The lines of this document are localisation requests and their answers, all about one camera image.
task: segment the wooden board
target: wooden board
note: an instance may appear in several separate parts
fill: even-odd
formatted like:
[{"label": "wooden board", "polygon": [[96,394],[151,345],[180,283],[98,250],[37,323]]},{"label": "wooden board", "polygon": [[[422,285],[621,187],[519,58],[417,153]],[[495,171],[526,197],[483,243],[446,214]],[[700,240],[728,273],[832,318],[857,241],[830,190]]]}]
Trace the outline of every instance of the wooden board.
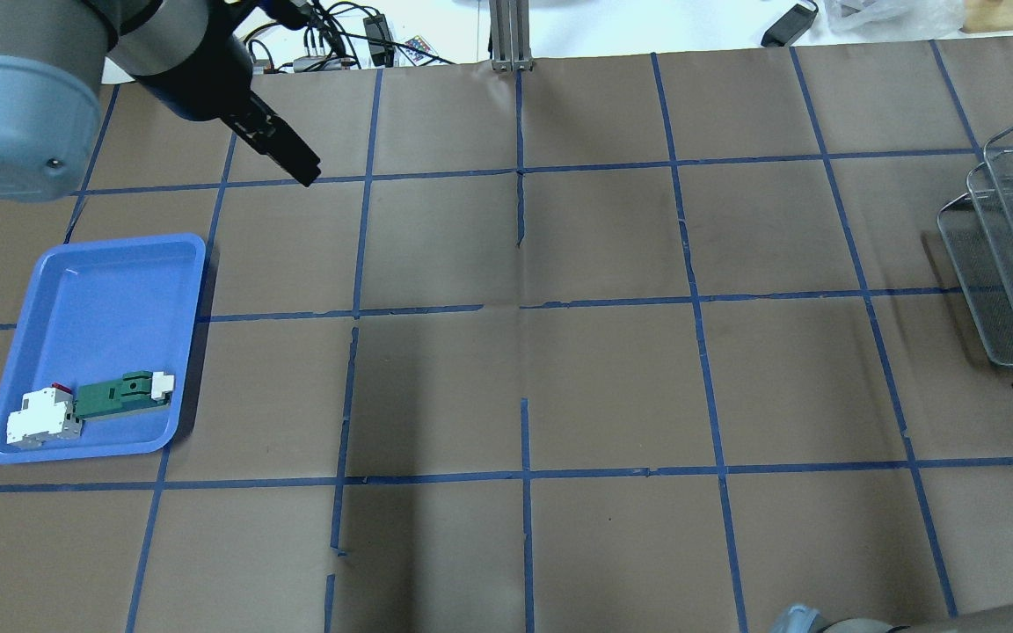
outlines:
[{"label": "wooden board", "polygon": [[1013,0],[963,0],[968,19],[963,32],[1013,30]]}]

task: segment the white floor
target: white floor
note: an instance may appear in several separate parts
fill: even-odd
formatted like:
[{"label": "white floor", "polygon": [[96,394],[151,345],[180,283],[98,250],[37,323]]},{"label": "white floor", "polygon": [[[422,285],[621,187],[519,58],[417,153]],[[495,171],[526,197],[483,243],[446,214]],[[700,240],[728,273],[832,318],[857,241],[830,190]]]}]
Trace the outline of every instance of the white floor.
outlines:
[{"label": "white floor", "polygon": [[[796,0],[530,0],[531,49],[535,57],[604,57],[672,51],[755,49],[769,25]],[[385,13],[394,38],[422,36],[440,57],[455,62],[487,59],[490,14],[487,0],[371,0]],[[342,25],[364,33],[361,11],[340,16]],[[238,35],[265,23],[256,11],[237,29]],[[1013,31],[1001,35],[1013,35]],[[940,38],[968,36],[957,31]],[[920,36],[907,36],[908,39]],[[277,64],[304,54],[302,35],[285,28],[260,36]],[[883,36],[883,39],[902,39]],[[798,45],[851,44],[867,41],[856,33],[833,33],[825,15],[815,20]],[[364,64],[367,44],[356,44]],[[126,76],[108,64],[105,83]]]}]

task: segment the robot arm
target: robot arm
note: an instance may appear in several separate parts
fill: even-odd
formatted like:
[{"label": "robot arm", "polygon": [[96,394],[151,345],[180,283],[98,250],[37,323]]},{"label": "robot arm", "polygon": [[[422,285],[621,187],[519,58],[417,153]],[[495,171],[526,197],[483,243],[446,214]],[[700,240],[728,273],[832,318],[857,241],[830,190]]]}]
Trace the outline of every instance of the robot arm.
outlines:
[{"label": "robot arm", "polygon": [[0,197],[79,187],[100,124],[104,56],[182,118],[222,120],[302,184],[318,156],[250,88],[233,30],[257,5],[289,28],[304,0],[0,0]]}]

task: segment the white circuit breaker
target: white circuit breaker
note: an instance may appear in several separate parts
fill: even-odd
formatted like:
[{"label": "white circuit breaker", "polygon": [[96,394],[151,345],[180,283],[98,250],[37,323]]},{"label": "white circuit breaker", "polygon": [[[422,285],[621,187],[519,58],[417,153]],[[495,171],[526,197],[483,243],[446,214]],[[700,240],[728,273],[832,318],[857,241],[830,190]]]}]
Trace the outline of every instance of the white circuit breaker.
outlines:
[{"label": "white circuit breaker", "polygon": [[60,386],[25,394],[21,409],[7,417],[7,444],[18,449],[35,449],[48,440],[73,440],[80,433],[73,394]]}]

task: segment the plastic bag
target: plastic bag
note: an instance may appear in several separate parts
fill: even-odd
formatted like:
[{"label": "plastic bag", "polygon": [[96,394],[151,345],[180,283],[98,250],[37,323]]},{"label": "plastic bag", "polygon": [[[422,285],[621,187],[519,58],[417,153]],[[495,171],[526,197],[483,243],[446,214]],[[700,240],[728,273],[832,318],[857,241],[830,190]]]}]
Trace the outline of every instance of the plastic bag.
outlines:
[{"label": "plastic bag", "polygon": [[959,29],[963,0],[824,0],[832,32],[868,39],[931,39]]}]

